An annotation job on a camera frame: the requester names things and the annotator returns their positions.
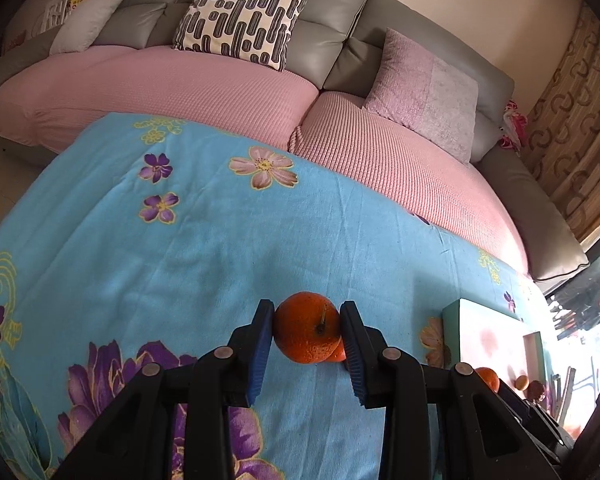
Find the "brown patterned curtain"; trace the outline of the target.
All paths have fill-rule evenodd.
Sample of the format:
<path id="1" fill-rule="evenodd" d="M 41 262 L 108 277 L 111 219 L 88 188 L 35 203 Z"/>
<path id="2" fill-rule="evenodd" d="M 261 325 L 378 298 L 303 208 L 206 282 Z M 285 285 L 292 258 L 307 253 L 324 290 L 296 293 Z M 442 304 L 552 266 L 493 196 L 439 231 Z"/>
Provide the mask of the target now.
<path id="1" fill-rule="evenodd" d="M 584 4 L 529 115 L 522 160 L 580 242 L 600 230 L 600 19 Z"/>

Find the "grey leather sofa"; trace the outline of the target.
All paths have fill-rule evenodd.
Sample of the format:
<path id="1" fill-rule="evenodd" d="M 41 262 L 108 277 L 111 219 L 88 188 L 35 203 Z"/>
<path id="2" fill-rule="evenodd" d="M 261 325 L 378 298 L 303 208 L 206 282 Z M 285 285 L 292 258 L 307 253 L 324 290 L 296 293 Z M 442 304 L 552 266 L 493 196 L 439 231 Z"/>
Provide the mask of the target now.
<path id="1" fill-rule="evenodd" d="M 193 1 L 123 0 L 90 48 L 173 49 L 174 32 Z M 388 29 L 477 81 L 475 136 L 467 165 L 486 179 L 512 217 L 528 256 L 530 268 L 524 273 L 545 283 L 583 269 L 588 257 L 565 219 L 515 151 L 498 145 L 513 79 L 435 22 L 398 0 L 309 0 L 294 25 L 282 72 L 302 77 L 319 92 L 356 96 L 364 105 Z M 57 33 L 50 29 L 18 47 L 48 58 Z"/>

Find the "purple grey pillow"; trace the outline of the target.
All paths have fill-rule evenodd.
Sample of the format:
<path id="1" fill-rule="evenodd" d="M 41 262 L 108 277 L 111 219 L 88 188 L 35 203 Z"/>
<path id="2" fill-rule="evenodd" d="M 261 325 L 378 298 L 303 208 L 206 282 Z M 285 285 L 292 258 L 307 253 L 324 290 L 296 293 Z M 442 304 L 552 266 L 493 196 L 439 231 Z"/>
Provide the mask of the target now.
<path id="1" fill-rule="evenodd" d="M 478 95 L 477 81 L 388 29 L 364 110 L 412 130 L 468 164 Z"/>

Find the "pink red clothes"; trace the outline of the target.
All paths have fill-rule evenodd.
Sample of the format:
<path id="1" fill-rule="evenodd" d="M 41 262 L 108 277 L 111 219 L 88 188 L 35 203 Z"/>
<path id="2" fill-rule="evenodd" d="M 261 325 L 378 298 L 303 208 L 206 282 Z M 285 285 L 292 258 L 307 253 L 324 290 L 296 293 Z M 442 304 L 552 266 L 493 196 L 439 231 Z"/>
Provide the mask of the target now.
<path id="1" fill-rule="evenodd" d="M 503 114 L 502 135 L 498 145 L 504 150 L 513 150 L 519 153 L 526 145 L 527 126 L 527 116 L 521 113 L 515 101 L 509 100 Z"/>

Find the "light grey pillow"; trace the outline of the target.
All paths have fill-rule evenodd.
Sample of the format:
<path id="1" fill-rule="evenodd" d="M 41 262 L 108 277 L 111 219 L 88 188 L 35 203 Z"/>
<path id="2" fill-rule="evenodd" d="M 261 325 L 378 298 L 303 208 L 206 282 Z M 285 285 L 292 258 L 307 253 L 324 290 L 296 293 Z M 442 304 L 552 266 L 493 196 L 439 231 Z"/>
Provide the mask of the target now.
<path id="1" fill-rule="evenodd" d="M 85 0 L 65 20 L 50 46 L 50 55 L 83 52 L 94 44 L 123 0 Z"/>

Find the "dark red date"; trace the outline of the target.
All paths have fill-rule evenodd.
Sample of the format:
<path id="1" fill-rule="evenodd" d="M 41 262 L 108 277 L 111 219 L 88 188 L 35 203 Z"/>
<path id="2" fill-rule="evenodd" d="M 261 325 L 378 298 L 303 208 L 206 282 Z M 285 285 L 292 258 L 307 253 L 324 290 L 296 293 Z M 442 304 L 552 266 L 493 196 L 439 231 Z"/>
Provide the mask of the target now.
<path id="1" fill-rule="evenodd" d="M 524 389 L 524 395 L 529 402 L 542 403 L 546 397 L 545 386 L 539 380 L 532 380 Z"/>

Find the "small orange back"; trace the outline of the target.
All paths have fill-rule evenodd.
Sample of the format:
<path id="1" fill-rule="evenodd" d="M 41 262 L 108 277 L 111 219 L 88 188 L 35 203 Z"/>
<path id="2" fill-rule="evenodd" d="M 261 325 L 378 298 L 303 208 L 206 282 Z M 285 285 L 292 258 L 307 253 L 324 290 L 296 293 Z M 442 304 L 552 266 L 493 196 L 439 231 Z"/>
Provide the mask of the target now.
<path id="1" fill-rule="evenodd" d="M 501 382 L 495 370 L 490 367 L 478 367 L 476 373 L 494 393 L 498 393 Z"/>

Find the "teal shallow tray box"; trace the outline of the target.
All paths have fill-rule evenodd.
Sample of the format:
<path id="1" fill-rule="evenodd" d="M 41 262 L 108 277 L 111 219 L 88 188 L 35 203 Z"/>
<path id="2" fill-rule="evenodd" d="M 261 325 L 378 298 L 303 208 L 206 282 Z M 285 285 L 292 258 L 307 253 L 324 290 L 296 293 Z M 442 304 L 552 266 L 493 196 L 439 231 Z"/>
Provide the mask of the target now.
<path id="1" fill-rule="evenodd" d="M 489 367 L 501 382 L 523 398 L 516 380 L 526 376 L 531 386 L 544 387 L 543 408 L 550 408 L 550 367 L 546 364 L 541 333 L 512 316 L 459 299 L 442 311 L 443 350 L 450 365 L 466 362 L 473 368 Z"/>

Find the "black white patterned pillow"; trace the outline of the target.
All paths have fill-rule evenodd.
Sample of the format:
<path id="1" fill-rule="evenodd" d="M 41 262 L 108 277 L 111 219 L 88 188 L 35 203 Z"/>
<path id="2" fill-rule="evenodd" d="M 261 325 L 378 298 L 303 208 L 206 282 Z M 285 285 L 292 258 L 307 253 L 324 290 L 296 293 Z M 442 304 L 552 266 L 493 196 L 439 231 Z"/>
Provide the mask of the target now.
<path id="1" fill-rule="evenodd" d="M 281 72 L 294 25 L 309 0 L 194 0 L 172 48 L 239 58 Z"/>

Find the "blue floral tablecloth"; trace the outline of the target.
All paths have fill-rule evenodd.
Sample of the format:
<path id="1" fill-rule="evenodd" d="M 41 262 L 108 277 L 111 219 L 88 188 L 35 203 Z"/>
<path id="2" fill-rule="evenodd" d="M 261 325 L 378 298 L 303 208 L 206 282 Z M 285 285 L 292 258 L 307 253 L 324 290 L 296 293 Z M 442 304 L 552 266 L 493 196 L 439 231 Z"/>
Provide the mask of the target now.
<path id="1" fill-rule="evenodd" d="M 439 365 L 459 299 L 547 326 L 522 272 L 307 160 L 209 126 L 110 114 L 0 225 L 0 453 L 48 479 L 142 367 L 193 363 L 260 300 L 316 292 Z"/>

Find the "pink sofa cover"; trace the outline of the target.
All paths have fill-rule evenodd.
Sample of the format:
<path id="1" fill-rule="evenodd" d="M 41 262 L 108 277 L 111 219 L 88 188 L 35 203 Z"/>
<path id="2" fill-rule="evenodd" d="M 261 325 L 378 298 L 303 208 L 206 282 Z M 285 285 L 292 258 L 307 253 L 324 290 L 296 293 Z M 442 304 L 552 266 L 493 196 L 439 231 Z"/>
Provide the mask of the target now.
<path id="1" fill-rule="evenodd" d="M 530 268 L 512 217 L 478 170 L 416 132 L 319 92 L 291 72 L 234 58 L 92 47 L 0 58 L 0 136 L 59 153 L 111 113 L 201 122 L 339 172 L 463 237 L 519 272 Z"/>

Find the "brown longan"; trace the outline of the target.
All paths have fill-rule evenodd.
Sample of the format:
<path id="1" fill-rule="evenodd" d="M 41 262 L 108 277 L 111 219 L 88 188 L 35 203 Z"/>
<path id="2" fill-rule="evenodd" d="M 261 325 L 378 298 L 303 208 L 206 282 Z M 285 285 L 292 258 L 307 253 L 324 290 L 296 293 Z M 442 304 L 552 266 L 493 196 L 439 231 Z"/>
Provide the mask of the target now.
<path id="1" fill-rule="evenodd" d="M 519 375 L 514 381 L 514 387 L 518 391 L 526 391 L 529 384 L 530 380 L 527 375 Z"/>

